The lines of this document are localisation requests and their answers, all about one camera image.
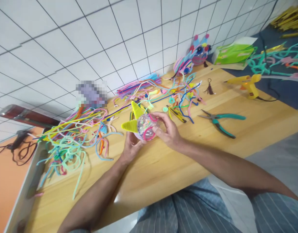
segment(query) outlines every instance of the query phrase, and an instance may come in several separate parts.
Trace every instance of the person's left hand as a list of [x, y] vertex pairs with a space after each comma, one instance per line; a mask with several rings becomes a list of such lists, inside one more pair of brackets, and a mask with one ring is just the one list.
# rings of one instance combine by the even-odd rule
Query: person's left hand
[[130, 163], [136, 158], [138, 151], [146, 144], [144, 140], [139, 141], [132, 132], [126, 132], [124, 150], [121, 159], [124, 162]]

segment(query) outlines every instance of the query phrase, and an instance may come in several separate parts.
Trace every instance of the teal pliers handle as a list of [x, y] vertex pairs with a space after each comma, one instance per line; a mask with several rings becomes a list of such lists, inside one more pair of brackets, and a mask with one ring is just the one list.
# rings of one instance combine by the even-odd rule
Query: teal pliers handle
[[226, 131], [218, 122], [217, 119], [213, 119], [213, 124], [216, 126], [216, 128], [224, 135], [228, 136], [229, 138], [235, 139], [236, 137], [229, 133], [228, 131]]
[[216, 115], [216, 117], [218, 119], [221, 119], [221, 118], [232, 118], [232, 119], [237, 119], [237, 120], [246, 120], [246, 117], [245, 116], [241, 116], [241, 115], [237, 115], [237, 114], [219, 114], [219, 115]]

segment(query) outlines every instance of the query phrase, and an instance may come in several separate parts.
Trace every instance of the yellow glue gun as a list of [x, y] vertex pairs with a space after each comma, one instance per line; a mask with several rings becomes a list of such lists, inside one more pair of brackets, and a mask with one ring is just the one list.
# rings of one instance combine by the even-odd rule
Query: yellow glue gun
[[260, 80], [261, 74], [254, 74], [252, 77], [246, 75], [237, 78], [232, 78], [228, 81], [225, 81], [225, 83], [241, 85], [241, 90], [248, 90], [248, 99], [255, 99], [259, 96], [258, 89], [256, 88], [255, 83], [259, 82]]

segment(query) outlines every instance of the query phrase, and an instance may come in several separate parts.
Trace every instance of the person's right hand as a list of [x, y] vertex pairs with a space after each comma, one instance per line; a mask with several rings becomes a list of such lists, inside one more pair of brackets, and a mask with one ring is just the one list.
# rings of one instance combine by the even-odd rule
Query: person's right hand
[[160, 118], [166, 127], [166, 132], [163, 132], [158, 127], [153, 127], [153, 131], [155, 132], [156, 136], [162, 139], [168, 147], [172, 148], [173, 150], [177, 150], [180, 144], [182, 144], [183, 139], [179, 134], [176, 124], [166, 113], [153, 112], [150, 114]]

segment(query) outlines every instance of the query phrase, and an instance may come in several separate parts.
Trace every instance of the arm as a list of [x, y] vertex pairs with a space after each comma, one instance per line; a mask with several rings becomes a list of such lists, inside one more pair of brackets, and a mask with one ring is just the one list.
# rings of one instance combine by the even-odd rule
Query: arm
[[227, 185], [242, 190], [248, 197], [273, 192], [298, 201], [298, 197], [287, 186], [257, 165], [230, 153], [189, 142], [181, 138], [175, 123], [168, 115], [160, 112], [152, 114], [160, 117], [167, 128], [166, 133], [154, 128], [158, 137], [173, 150], [201, 164]]
[[58, 233], [75, 229], [91, 230], [97, 224], [126, 168], [144, 144], [145, 141], [137, 142], [135, 135], [127, 132], [124, 150], [120, 158], [73, 206], [59, 227]]

